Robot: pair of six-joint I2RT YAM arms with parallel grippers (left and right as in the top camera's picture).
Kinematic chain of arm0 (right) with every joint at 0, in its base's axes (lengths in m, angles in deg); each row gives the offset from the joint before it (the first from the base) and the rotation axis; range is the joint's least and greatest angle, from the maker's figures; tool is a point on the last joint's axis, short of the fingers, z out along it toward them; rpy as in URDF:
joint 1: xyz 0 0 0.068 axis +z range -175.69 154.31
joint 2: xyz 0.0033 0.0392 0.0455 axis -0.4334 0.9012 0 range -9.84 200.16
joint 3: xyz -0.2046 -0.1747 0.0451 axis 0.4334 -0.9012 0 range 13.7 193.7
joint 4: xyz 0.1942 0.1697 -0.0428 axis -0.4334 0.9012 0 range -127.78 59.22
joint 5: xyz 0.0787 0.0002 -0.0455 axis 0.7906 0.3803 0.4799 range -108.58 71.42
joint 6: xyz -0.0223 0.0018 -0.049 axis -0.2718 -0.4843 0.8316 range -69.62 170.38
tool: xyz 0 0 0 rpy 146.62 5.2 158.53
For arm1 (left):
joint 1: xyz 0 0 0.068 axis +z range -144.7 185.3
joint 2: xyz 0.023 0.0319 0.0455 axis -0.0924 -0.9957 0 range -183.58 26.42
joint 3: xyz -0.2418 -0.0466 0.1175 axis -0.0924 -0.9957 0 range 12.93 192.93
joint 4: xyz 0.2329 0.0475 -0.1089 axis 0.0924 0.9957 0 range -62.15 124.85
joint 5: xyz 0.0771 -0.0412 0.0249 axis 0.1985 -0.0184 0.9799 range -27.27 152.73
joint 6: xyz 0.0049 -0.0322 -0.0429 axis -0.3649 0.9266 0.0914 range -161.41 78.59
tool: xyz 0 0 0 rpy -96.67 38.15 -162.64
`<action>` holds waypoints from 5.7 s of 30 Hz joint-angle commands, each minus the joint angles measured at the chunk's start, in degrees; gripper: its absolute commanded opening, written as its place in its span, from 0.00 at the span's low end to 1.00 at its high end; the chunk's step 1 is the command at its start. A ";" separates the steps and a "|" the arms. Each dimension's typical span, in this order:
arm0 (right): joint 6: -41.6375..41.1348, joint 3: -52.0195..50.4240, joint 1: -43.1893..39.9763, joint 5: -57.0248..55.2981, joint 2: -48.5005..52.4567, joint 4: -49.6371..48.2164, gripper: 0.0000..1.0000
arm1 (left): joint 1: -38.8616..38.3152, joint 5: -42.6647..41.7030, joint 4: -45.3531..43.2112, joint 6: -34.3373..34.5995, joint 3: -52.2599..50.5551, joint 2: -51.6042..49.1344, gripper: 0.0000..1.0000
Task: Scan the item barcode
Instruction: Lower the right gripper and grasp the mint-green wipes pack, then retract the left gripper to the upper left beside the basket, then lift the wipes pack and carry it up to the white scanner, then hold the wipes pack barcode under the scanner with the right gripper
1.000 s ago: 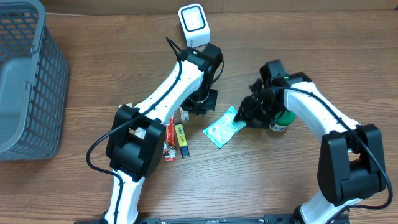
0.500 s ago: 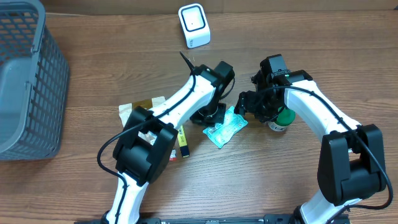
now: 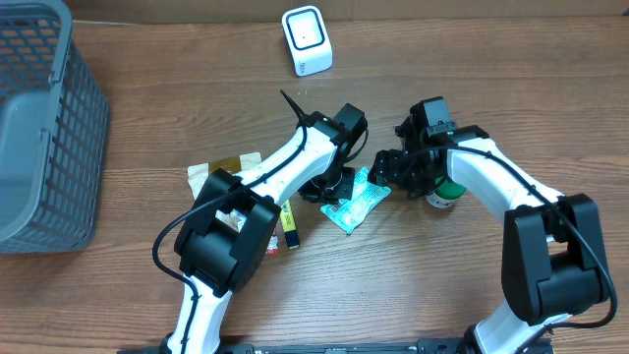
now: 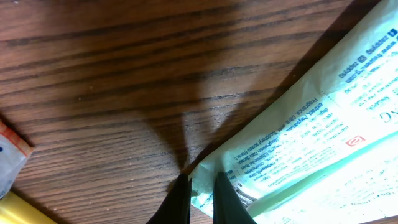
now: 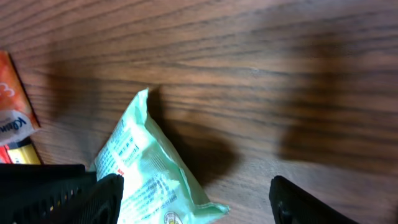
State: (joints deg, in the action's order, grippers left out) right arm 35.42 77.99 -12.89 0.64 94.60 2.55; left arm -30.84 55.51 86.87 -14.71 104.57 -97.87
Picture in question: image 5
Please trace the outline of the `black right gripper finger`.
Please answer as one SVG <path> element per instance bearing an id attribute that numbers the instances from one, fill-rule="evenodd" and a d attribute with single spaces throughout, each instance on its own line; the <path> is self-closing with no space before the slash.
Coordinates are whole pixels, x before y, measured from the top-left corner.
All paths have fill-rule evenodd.
<path id="1" fill-rule="evenodd" d="M 269 200 L 276 224 L 358 224 L 281 175 L 271 180 Z"/>

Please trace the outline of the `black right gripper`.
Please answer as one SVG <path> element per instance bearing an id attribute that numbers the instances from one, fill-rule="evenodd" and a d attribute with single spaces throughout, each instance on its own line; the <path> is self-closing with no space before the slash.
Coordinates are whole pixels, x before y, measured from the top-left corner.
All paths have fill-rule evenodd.
<path id="1" fill-rule="evenodd" d="M 1 224 L 117 223 L 124 178 L 75 165 L 1 164 Z"/>

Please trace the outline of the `teal wet wipes packet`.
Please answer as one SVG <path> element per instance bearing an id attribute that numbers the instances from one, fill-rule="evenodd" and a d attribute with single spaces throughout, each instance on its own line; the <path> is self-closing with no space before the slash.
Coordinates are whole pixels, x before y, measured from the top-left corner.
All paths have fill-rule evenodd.
<path id="1" fill-rule="evenodd" d="M 151 118 L 149 91 L 139 91 L 91 167 L 101 180 L 124 178 L 118 223 L 213 223 L 229 207 L 211 202 L 177 150 Z"/>

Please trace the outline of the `yellow highlighter pen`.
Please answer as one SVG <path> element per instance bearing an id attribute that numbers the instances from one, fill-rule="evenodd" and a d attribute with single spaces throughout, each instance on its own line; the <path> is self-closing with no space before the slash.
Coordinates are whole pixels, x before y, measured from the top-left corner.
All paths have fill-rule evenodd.
<path id="1" fill-rule="evenodd" d="M 41 160 L 30 138 L 25 138 L 19 142 L 11 142 L 6 146 L 6 149 L 13 164 L 41 165 Z"/>

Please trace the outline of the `red snack stick packet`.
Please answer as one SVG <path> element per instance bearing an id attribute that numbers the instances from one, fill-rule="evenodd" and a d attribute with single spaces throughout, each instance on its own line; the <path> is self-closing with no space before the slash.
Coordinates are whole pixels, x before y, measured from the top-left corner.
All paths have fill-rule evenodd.
<path id="1" fill-rule="evenodd" d="M 1 51 L 1 162 L 12 164 L 6 146 L 29 138 L 40 125 L 10 55 Z"/>

